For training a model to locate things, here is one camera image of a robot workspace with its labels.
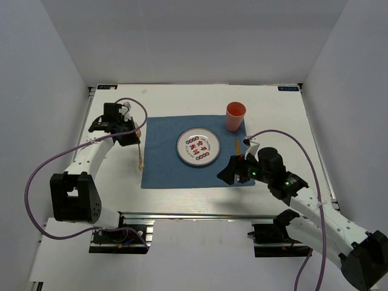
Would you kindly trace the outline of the gold knife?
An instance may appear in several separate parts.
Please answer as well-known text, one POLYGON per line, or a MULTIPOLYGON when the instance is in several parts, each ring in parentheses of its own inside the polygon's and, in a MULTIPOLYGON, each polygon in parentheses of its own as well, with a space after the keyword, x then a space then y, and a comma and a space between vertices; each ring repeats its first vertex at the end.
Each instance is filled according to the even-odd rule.
MULTIPOLYGON (((235 138, 235 152, 237 156, 241 155, 240 141, 237 138, 235 138)), ((239 175, 237 175, 237 181, 240 183, 239 175)))

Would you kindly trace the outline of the gold fork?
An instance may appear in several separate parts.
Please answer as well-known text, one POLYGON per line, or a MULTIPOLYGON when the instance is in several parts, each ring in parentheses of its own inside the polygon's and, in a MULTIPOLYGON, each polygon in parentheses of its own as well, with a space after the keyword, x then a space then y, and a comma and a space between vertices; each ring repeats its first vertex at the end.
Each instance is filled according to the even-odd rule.
MULTIPOLYGON (((137 135, 138 139, 140 139, 141 131, 137 130, 136 131, 136 135, 137 135)), ((144 159, 143 159, 143 155, 142 155, 141 142, 140 141, 138 143, 138 160, 139 160, 138 168, 139 168, 140 171, 143 171, 144 170, 144 159)))

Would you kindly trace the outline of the white patterned plate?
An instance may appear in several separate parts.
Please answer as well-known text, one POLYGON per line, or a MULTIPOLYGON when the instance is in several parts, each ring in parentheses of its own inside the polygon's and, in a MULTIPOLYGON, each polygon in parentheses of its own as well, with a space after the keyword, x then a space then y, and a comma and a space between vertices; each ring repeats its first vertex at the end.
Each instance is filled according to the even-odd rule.
POLYGON ((205 128, 191 128, 183 132, 176 143, 180 159, 194 167, 213 163, 221 151, 219 138, 205 128))

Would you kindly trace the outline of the blue cloth napkin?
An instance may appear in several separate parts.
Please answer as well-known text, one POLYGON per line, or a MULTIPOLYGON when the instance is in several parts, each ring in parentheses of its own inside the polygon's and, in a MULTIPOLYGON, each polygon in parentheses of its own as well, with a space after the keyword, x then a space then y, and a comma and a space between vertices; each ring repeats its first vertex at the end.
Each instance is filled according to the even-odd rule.
POLYGON ((236 132, 226 129, 224 115, 192 115, 152 117, 147 120, 144 164, 141 187, 143 189, 190 189, 226 187, 216 177, 236 153, 235 141, 246 136, 242 123, 236 132), (179 157, 177 142, 181 134, 191 128, 205 128, 220 141, 220 153, 206 166, 192 166, 179 157))

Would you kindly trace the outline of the red plastic cup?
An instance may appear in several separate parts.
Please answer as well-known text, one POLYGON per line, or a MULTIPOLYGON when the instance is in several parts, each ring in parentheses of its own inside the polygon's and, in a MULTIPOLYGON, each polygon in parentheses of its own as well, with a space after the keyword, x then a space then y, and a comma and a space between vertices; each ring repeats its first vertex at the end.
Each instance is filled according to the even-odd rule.
POLYGON ((231 102, 226 107, 226 129, 235 132, 239 129, 244 116, 246 107, 240 102, 231 102))

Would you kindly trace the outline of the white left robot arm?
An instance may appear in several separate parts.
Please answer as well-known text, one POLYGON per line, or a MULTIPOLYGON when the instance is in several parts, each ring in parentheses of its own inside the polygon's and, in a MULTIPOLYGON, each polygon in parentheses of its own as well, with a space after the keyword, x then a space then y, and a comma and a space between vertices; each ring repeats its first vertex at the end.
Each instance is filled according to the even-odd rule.
POLYGON ((140 132, 130 115, 128 102, 105 103, 104 113, 88 129, 90 144, 78 150, 75 160, 64 173, 50 179, 54 218, 61 222, 80 222, 107 228, 112 240, 121 242, 128 235, 128 227, 120 222, 116 210, 102 205, 94 179, 108 152, 115 143, 120 146, 140 144, 140 132))

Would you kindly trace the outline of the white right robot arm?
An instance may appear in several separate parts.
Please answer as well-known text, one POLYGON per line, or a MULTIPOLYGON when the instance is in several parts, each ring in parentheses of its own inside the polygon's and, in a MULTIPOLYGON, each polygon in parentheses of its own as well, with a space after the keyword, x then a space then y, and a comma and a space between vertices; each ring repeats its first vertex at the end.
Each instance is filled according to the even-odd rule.
POLYGON ((230 157, 217 177, 232 185, 235 177, 267 184, 270 193, 288 208, 274 220, 274 236, 286 242, 294 239, 320 251, 357 290, 370 290, 387 274, 387 236, 370 232, 318 201, 318 196, 296 174, 286 170, 278 151, 265 147, 258 157, 251 153, 230 157))

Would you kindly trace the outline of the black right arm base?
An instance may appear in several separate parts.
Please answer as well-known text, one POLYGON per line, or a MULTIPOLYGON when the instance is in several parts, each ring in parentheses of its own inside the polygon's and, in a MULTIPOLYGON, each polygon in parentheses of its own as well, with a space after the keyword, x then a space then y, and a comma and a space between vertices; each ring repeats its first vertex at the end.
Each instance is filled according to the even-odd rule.
POLYGON ((286 226, 300 215, 293 210, 285 210, 271 223, 256 223, 247 236, 253 239, 255 258, 296 258, 307 257, 310 247, 292 239, 286 226))

